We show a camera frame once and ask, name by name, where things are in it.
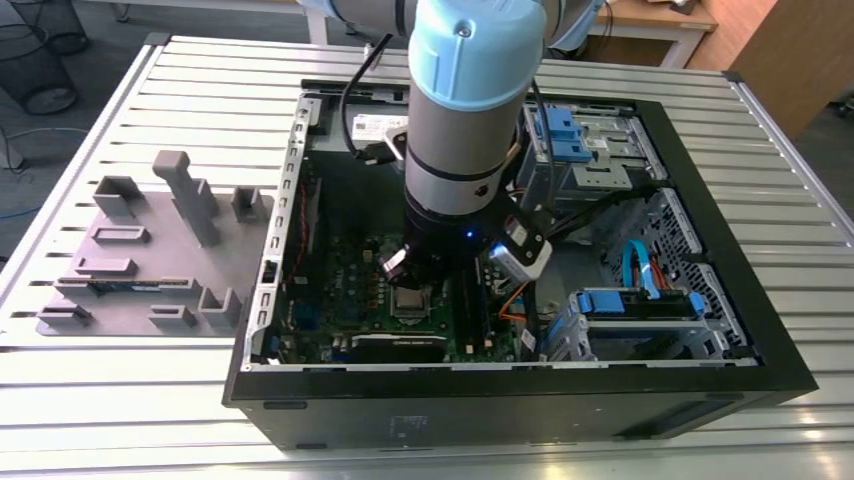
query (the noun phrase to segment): black computer chassis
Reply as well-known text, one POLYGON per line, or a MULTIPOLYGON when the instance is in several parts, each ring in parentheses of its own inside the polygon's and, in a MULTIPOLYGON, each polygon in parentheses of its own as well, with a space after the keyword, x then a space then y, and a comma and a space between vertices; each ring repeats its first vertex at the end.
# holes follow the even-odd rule
POLYGON ((662 105, 554 99, 634 106, 699 236, 702 261, 720 279, 759 365, 256 372, 240 371, 237 341, 223 403, 241 409, 280 449, 670 438, 736 410, 776 405, 818 388, 662 105))

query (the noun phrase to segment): gray base plate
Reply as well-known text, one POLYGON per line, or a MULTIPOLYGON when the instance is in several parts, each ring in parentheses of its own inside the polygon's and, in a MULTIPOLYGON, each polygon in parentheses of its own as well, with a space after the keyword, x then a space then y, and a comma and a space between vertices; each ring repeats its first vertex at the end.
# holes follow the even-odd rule
MULTIPOLYGON (((99 213, 89 228, 87 238, 77 249, 72 265, 79 259, 131 258, 137 265, 136 280, 160 280, 164 277, 195 278, 201 287, 208 287, 221 302, 225 290, 232 288, 245 305, 252 285, 257 277, 259 260, 263 250, 268 222, 237 223, 228 195, 215 195, 219 215, 213 224, 221 233, 219 245, 201 248, 172 204, 169 193, 144 193, 145 201, 131 203, 137 225, 151 234, 147 243, 99 244, 92 233, 99 227, 113 226, 113 222, 99 213)), ((263 197, 267 211, 272 199, 263 197)), ((69 277, 79 274, 72 270, 69 277)), ((63 299, 57 294, 54 301, 63 299)), ((175 297, 159 292, 112 292, 95 298, 75 295, 71 299, 92 315, 93 321, 85 327, 57 330, 38 322, 36 331, 41 335, 69 336, 169 336, 169 337, 229 337, 233 331, 216 330, 196 314, 199 297, 188 298, 185 305, 197 319, 191 328, 160 330, 148 320, 151 305, 181 303, 175 297)))

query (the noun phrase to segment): white label sticker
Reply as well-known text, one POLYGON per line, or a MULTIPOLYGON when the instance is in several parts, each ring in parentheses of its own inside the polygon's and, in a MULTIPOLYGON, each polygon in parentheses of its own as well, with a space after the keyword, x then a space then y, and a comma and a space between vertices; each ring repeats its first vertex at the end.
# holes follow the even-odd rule
POLYGON ((360 113, 352 119, 352 139, 381 142, 385 131, 408 124, 408 118, 401 115, 365 115, 360 113))
POLYGON ((536 346, 536 339, 534 338, 534 335, 531 335, 531 332, 528 332, 527 328, 524 329, 524 332, 522 332, 522 343, 528 347, 528 350, 534 350, 534 347, 536 346))
POLYGON ((586 138, 584 143, 587 144, 587 148, 608 148, 608 142, 600 138, 586 138))

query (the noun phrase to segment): motherboard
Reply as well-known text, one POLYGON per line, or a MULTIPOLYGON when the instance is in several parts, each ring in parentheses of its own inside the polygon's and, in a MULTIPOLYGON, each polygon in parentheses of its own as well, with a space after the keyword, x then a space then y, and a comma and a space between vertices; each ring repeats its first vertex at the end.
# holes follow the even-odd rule
POLYGON ((393 287, 379 258, 400 235, 332 236, 316 278, 293 285, 277 345, 285 363, 512 361, 518 341, 498 311, 512 287, 488 259, 468 278, 423 290, 393 287))

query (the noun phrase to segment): wooden desk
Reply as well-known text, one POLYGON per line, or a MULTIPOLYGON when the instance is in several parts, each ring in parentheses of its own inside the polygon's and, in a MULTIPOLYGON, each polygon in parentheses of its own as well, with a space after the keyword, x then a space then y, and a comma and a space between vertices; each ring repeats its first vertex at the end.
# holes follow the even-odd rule
MULTIPOLYGON (((662 67, 683 68, 703 35, 718 28, 718 22, 702 4, 696 5, 691 15, 682 15, 670 10, 670 3, 648 3, 646 0, 618 0, 611 7, 614 9, 612 37, 670 42, 660 62, 662 67)), ((590 33, 603 35, 606 24, 607 9, 603 8, 590 33)), ((632 49, 631 42, 623 42, 623 44, 623 49, 632 49)), ((620 60, 606 59, 606 61, 619 62, 620 60)))

